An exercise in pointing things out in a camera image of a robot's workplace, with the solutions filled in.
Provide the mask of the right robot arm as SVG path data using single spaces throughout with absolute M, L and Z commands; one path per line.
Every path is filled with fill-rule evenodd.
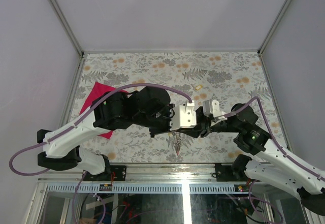
M 220 111 L 218 101 L 205 101 L 196 110 L 200 136 L 237 133 L 234 143 L 244 151 L 232 165 L 236 180 L 246 177 L 266 182 L 295 198 L 308 210 L 324 215 L 324 171 L 307 163 L 275 139 L 271 129 L 256 122 L 249 104 L 235 104 L 230 113 Z

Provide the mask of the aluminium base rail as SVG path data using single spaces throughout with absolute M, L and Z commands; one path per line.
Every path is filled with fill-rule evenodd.
M 182 179 L 192 181 L 229 181 L 233 176 L 231 163 L 207 164 L 158 164 L 158 163 L 112 163 L 113 182 L 176 182 Z

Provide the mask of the metal spiral keyring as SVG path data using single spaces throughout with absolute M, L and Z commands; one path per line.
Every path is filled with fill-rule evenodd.
M 173 143 L 173 147 L 174 150 L 176 152 L 176 155 L 179 155 L 179 152 L 181 150 L 181 134 L 179 132 L 172 132 L 173 138 L 174 138 L 174 143 Z

